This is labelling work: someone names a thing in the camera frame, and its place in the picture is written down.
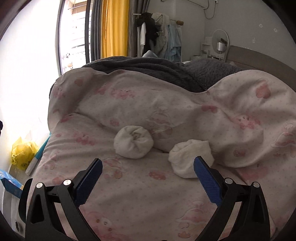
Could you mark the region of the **grey upholstered headboard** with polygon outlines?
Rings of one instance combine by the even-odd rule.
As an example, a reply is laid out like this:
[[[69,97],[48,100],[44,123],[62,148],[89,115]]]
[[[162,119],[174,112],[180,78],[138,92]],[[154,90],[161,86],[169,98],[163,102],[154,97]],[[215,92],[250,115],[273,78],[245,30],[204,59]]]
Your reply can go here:
[[[250,49],[230,45],[225,53],[224,62],[242,69],[256,69],[267,72],[282,80],[294,91],[295,70],[273,57]]]

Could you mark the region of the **white vanity shelf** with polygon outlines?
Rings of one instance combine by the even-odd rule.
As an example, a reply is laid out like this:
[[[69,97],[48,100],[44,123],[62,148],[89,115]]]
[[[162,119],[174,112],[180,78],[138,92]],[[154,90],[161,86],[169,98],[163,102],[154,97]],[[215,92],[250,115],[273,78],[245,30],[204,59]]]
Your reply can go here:
[[[210,58],[219,61],[224,61],[225,53],[216,53],[210,44],[201,43],[200,52],[197,55],[193,55],[191,60]]]

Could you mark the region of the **yellow curtain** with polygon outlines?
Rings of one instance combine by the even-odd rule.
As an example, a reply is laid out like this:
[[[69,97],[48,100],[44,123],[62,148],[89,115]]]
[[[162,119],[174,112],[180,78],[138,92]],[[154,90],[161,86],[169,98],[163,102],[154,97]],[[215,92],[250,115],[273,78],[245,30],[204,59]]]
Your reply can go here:
[[[107,0],[101,9],[101,58],[126,56],[129,0]]]

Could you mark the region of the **hanging clothes on rack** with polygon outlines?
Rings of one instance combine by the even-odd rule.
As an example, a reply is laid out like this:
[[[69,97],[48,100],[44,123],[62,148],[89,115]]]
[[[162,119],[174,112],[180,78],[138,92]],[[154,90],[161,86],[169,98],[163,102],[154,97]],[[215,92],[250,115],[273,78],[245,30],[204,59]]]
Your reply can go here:
[[[136,56],[182,60],[183,21],[162,13],[134,14],[137,29]]]

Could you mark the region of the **blue snack bag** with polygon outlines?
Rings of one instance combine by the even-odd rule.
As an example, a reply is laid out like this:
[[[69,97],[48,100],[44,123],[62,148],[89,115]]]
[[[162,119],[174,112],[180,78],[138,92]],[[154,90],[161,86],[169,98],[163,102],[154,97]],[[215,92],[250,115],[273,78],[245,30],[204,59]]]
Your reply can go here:
[[[5,190],[20,199],[23,191],[23,185],[4,170],[0,170],[0,177]]]

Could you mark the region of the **grey curtain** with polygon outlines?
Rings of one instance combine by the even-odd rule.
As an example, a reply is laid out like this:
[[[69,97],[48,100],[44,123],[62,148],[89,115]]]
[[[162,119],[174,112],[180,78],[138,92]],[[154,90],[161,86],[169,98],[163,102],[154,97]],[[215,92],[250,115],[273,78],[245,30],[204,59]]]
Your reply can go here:
[[[101,58],[101,12],[101,0],[86,1],[84,30],[86,64]]]

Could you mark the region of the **dark grey fleece blanket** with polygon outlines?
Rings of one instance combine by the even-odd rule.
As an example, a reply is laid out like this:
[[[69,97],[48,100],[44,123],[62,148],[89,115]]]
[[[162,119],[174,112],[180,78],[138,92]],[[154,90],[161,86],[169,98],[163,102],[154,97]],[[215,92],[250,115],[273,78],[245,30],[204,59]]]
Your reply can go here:
[[[116,70],[140,72],[194,93],[205,92],[222,78],[243,70],[229,63],[204,58],[184,64],[154,57],[114,56],[84,66],[107,74]]]

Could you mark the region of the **yellow plastic bag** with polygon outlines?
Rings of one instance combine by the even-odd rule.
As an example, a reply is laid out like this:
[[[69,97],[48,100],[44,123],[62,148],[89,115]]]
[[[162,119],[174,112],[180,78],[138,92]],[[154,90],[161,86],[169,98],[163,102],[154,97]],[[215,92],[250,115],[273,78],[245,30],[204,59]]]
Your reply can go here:
[[[38,151],[35,142],[25,142],[18,138],[11,148],[11,164],[25,171]]]

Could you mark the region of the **white sock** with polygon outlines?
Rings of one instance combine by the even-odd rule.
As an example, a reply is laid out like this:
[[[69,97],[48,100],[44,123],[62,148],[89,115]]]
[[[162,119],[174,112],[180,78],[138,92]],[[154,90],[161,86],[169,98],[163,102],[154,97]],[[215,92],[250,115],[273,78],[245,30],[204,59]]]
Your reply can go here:
[[[125,126],[116,134],[113,142],[115,153],[129,159],[144,157],[153,145],[151,134],[142,126]]]
[[[198,156],[201,156],[209,167],[213,165],[214,157],[208,141],[188,140],[175,144],[169,152],[168,161],[173,172],[179,177],[197,178],[193,164]]]

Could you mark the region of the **round white vanity mirror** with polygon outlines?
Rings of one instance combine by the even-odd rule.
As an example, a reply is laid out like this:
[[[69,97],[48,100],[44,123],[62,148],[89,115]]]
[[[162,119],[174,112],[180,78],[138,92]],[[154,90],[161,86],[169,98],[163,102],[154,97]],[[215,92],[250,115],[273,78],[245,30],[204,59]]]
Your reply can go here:
[[[212,35],[212,48],[218,54],[219,59],[224,54],[230,44],[229,35],[222,29],[217,29]]]

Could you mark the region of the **pink patterned white duvet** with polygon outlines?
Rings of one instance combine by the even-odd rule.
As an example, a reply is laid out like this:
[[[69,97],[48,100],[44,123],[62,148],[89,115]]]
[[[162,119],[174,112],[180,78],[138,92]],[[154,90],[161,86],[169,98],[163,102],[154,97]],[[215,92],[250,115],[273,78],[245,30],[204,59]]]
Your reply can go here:
[[[139,72],[74,69],[54,84],[48,126],[33,184],[59,185],[99,158],[102,175],[80,209],[101,240],[197,238],[216,206],[168,161],[188,140],[209,142],[222,176],[261,185],[272,236],[295,209],[295,91],[268,73],[241,71],[193,93]],[[125,126],[151,134],[144,157],[115,153]]]

